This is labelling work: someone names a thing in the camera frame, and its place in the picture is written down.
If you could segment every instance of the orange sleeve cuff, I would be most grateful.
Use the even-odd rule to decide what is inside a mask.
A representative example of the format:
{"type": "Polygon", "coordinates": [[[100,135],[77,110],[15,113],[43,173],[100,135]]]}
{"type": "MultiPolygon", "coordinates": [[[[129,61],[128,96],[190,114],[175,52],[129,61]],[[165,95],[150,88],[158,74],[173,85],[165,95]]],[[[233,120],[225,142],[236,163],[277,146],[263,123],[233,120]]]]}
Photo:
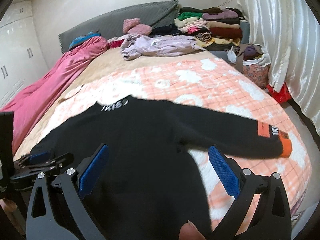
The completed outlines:
{"type": "Polygon", "coordinates": [[[279,131],[279,139],[282,143],[283,151],[280,157],[288,158],[292,153],[292,143],[288,137],[288,134],[282,131],[279,131]]]}

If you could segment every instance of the beige bedsheet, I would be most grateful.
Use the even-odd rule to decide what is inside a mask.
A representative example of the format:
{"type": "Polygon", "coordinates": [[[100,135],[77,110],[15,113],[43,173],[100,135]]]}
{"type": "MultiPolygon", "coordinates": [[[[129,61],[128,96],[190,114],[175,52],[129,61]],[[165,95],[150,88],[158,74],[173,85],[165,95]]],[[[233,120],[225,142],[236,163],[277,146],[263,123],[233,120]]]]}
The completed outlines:
{"type": "Polygon", "coordinates": [[[30,150],[38,143],[42,130],[47,126],[47,123],[52,116],[59,100],[64,98],[65,95],[72,89],[96,79],[100,79],[113,71],[125,71],[132,70],[139,67],[148,67],[161,65],[165,63],[183,61],[183,60],[201,60],[205,58],[214,58],[208,51],[200,51],[192,54],[182,55],[178,57],[146,57],[141,56],[132,61],[123,60],[120,54],[120,48],[109,49],[96,59],[94,59],[89,66],[83,71],[83,73],[61,94],[56,102],[49,108],[44,114],[41,120],[32,129],[31,133],[25,138],[16,152],[14,159],[17,160],[25,154],[28,154],[30,150]]]}

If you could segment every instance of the black sweatshirt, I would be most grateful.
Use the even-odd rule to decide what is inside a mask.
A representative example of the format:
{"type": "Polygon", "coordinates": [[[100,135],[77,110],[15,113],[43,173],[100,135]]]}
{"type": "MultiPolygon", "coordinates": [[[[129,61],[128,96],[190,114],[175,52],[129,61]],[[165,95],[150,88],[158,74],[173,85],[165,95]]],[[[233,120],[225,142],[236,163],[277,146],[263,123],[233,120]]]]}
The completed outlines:
{"type": "Polygon", "coordinates": [[[101,143],[108,145],[109,161],[84,199],[107,237],[176,240],[187,220],[205,236],[211,231],[206,192],[186,144],[274,158],[286,152],[282,141],[277,128],[256,120],[128,96],[111,106],[95,103],[69,118],[31,154],[71,152],[75,160],[69,167],[77,167],[101,143]]]}

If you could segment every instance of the bed mattress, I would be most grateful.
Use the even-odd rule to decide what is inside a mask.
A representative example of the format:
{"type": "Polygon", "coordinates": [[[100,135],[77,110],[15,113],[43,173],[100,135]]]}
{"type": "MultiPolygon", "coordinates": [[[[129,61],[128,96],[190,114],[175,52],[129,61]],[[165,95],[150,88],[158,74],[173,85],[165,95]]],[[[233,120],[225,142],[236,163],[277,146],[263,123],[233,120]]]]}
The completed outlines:
{"type": "MultiPolygon", "coordinates": [[[[24,140],[15,159],[27,154],[52,129],[96,101],[111,104],[132,94],[138,98],[169,99],[238,114],[276,125],[292,141],[290,158],[254,160],[235,158],[242,168],[270,176],[278,172],[287,191],[290,208],[303,196],[311,176],[311,164],[301,137],[282,107],[267,93],[209,52],[180,57],[140,57],[124,61],[119,49],[111,49],[94,59],[70,85],[24,140]]],[[[189,153],[199,167],[207,193],[212,229],[221,221],[234,198],[228,196],[205,149],[190,147],[189,153]]],[[[239,230],[248,227],[259,196],[252,201],[239,230]]]]}

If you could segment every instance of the brown strap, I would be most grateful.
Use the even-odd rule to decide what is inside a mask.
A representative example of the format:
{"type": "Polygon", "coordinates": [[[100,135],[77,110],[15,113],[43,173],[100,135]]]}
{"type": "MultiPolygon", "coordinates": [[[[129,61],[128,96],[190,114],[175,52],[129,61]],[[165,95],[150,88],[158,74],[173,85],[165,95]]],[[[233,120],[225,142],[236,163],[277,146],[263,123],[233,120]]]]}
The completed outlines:
{"type": "Polygon", "coordinates": [[[244,51],[248,46],[253,46],[258,53],[263,54],[263,52],[261,50],[261,47],[258,46],[258,45],[254,45],[254,44],[251,44],[251,43],[240,44],[240,50],[239,50],[239,53],[237,55],[237,60],[236,60],[236,70],[238,70],[241,73],[243,73],[244,51]]]}

